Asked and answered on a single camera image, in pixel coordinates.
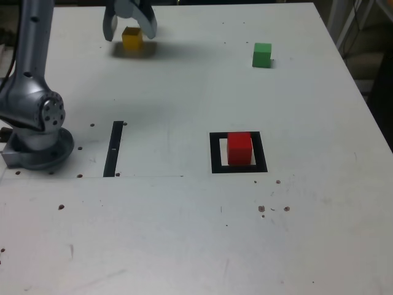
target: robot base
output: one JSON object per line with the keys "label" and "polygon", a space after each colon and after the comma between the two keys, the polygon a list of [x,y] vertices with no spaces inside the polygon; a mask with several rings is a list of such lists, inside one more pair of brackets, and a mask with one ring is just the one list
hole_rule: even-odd
{"label": "robot base", "polygon": [[42,170],[60,164],[66,160],[74,149],[74,139],[71,133],[61,128],[57,142],[48,149],[32,151],[28,149],[15,132],[12,132],[6,144],[2,157],[9,168],[25,168]]}

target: tabletop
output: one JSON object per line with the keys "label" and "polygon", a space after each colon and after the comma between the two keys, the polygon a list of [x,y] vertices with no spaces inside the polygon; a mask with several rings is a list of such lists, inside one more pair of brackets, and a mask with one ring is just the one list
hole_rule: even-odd
{"label": "tabletop", "polygon": [[[154,11],[131,54],[135,21],[107,42],[102,7],[55,9],[46,81],[76,146],[0,161],[0,294],[392,294],[393,156],[314,5]],[[212,135],[241,131],[267,172],[212,173]]]}

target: white panel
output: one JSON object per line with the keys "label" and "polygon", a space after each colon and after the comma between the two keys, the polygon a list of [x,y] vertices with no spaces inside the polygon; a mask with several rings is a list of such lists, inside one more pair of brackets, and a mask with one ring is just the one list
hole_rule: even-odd
{"label": "white panel", "polygon": [[[107,42],[102,7],[55,9],[46,79],[83,149],[0,162],[0,294],[392,294],[393,156],[315,7],[155,10],[143,59],[114,54],[134,21]],[[259,131],[269,172],[212,175],[227,131]]]}

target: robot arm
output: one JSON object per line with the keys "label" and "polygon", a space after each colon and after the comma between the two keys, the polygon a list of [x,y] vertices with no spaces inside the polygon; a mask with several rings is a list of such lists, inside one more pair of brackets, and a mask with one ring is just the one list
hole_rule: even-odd
{"label": "robot arm", "polygon": [[[72,135],[61,127],[63,99],[44,78],[53,7],[54,0],[22,0],[15,71],[0,80],[0,119],[13,128],[2,152],[10,168],[45,169],[67,159],[74,148]],[[157,22],[149,3],[107,0],[103,31],[108,41],[117,16],[135,18],[147,37],[155,37]]]}

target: black strip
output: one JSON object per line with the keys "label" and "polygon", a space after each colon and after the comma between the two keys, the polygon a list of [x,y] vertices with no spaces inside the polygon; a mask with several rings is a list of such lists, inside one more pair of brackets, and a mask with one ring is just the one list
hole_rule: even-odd
{"label": "black strip", "polygon": [[111,140],[109,141],[108,153],[104,168],[104,177],[114,177],[117,164],[117,156],[122,139],[123,121],[114,121],[112,126]]}

